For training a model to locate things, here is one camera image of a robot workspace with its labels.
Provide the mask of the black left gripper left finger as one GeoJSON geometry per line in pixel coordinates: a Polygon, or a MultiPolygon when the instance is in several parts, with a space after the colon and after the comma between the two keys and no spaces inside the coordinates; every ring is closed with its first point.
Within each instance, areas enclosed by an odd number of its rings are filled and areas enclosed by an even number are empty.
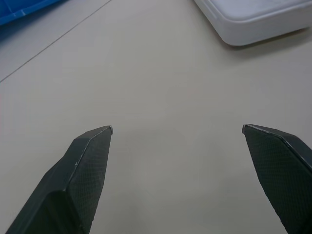
{"type": "Polygon", "coordinates": [[[113,128],[76,137],[42,177],[8,234],[88,234],[102,193],[113,128]]]}

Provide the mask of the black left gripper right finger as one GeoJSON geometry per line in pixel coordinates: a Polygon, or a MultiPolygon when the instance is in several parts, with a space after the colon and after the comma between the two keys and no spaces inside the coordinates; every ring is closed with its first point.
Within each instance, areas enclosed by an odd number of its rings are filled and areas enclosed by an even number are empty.
{"type": "Polygon", "coordinates": [[[289,234],[312,232],[312,150],[295,135],[245,124],[258,180],[289,234]]]}

